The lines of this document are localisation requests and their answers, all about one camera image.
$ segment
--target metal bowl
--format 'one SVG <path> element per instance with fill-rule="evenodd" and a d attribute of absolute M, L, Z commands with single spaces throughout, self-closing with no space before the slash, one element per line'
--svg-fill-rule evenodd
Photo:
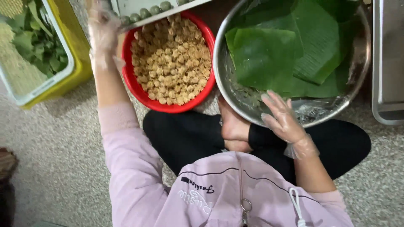
<path fill-rule="evenodd" d="M 242 6 L 246 1 L 248 0 L 241 0 L 236 4 L 219 28 L 213 53 L 213 69 L 220 92 L 230 106 L 246 120 L 265 127 L 261 120 L 261 113 L 270 114 L 268 107 L 262 102 L 260 105 L 254 105 L 231 82 L 235 70 L 227 48 L 225 33 L 231 19 L 243 8 Z M 358 33 L 353 42 L 348 88 L 345 94 L 334 98 L 298 98 L 292 101 L 292 107 L 305 128 L 320 124 L 336 116 L 352 102 L 362 87 L 370 67 L 372 48 L 370 17 L 362 1 L 357 14 L 361 18 L 362 31 Z"/>

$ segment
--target clear plastic glove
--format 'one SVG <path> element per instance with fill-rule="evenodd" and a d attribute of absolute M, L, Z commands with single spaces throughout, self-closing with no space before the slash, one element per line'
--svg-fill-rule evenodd
<path fill-rule="evenodd" d="M 284 153 L 286 156 L 303 159 L 320 154 L 310 135 L 299 124 L 292 109 L 291 99 L 285 103 L 278 94 L 268 91 L 268 95 L 262 95 L 262 101 L 274 115 L 263 113 L 261 114 L 262 121 L 279 138 L 288 143 Z"/>
<path fill-rule="evenodd" d="M 121 21 L 109 9 L 105 0 L 93 0 L 88 16 L 91 65 L 107 67 L 107 56 L 114 56 L 121 32 Z"/>

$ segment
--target green ball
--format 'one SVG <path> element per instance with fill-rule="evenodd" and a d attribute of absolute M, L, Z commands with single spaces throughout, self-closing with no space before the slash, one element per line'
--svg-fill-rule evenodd
<path fill-rule="evenodd" d="M 123 26 L 130 25 L 130 17 L 128 16 L 121 16 L 121 23 Z"/>
<path fill-rule="evenodd" d="M 161 9 L 160 9 L 160 7 L 158 7 L 158 6 L 152 6 L 151 8 L 150 8 L 150 13 L 151 13 L 151 15 L 157 15 L 157 14 L 159 14 L 159 13 L 161 13 L 162 11 L 161 11 Z"/>
<path fill-rule="evenodd" d="M 182 5 L 184 5 L 184 4 L 188 3 L 188 2 L 189 2 L 188 0 L 178 0 L 177 1 L 178 6 L 182 6 Z"/>
<path fill-rule="evenodd" d="M 132 22 L 132 23 L 136 23 L 136 22 L 138 22 L 138 21 L 141 21 L 142 20 L 142 18 L 139 16 L 139 14 L 137 14 L 137 13 L 132 13 L 131 15 L 130 15 L 130 21 Z"/>
<path fill-rule="evenodd" d="M 140 17 L 144 20 L 144 19 L 146 19 L 146 18 L 148 18 L 148 17 L 151 17 L 152 15 L 150 14 L 150 12 L 147 10 L 147 9 L 145 9 L 145 8 L 141 8 L 140 9 L 140 11 L 139 11 L 139 13 L 140 13 Z"/>
<path fill-rule="evenodd" d="M 160 4 L 160 9 L 161 9 L 162 11 L 168 11 L 168 10 L 170 10 L 170 9 L 172 9 L 172 8 L 173 8 L 173 6 L 172 6 L 171 3 L 168 2 L 168 1 L 162 2 L 162 3 Z"/>

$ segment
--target gray carpet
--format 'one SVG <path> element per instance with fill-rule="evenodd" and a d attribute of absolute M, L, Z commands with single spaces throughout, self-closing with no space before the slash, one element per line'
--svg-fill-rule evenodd
<path fill-rule="evenodd" d="M 70 1 L 85 25 L 81 1 Z M 218 113 L 214 95 L 199 110 Z M 131 98 L 142 120 L 147 109 Z M 372 152 L 336 183 L 356 226 L 401 227 L 404 126 L 379 124 L 366 103 L 357 99 L 339 118 L 359 125 L 370 135 Z M 20 110 L 6 97 L 0 97 L 0 145 L 13 150 L 20 159 L 13 177 L 16 227 L 28 227 L 39 220 L 68 227 L 112 225 L 109 172 L 96 107 L 93 80 L 64 98 L 39 104 L 30 111 Z M 165 168 L 164 182 L 170 185 L 173 179 Z"/>

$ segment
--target red bowl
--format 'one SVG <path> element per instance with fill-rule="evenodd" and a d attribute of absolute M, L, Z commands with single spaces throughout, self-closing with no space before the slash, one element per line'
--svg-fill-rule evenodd
<path fill-rule="evenodd" d="M 215 46 L 215 36 L 213 35 L 210 28 L 201 19 L 199 19 L 197 16 L 191 14 L 188 11 L 181 12 L 181 16 L 183 18 L 187 18 L 190 21 L 192 21 L 201 30 L 202 36 L 203 38 L 205 38 L 205 41 L 210 50 L 210 55 L 212 56 L 212 62 L 213 62 L 213 49 Z M 128 86 L 130 92 L 133 94 L 133 96 L 135 96 L 137 100 L 139 100 L 143 105 L 152 110 L 172 114 L 185 112 L 199 105 L 209 95 L 213 86 L 215 85 L 216 81 L 215 81 L 215 74 L 213 73 L 213 65 L 206 86 L 200 92 L 199 95 L 197 95 L 194 99 L 192 99 L 188 103 L 181 106 L 163 105 L 160 104 L 157 100 L 151 100 L 149 98 L 149 94 L 143 91 L 141 85 L 136 81 L 136 76 L 133 73 L 132 52 L 130 48 L 132 46 L 132 41 L 135 39 L 134 33 L 139 29 L 141 28 L 140 27 L 134 28 L 127 32 L 122 48 L 122 59 L 126 63 L 126 65 L 122 68 L 122 74 L 124 76 L 125 83 Z"/>

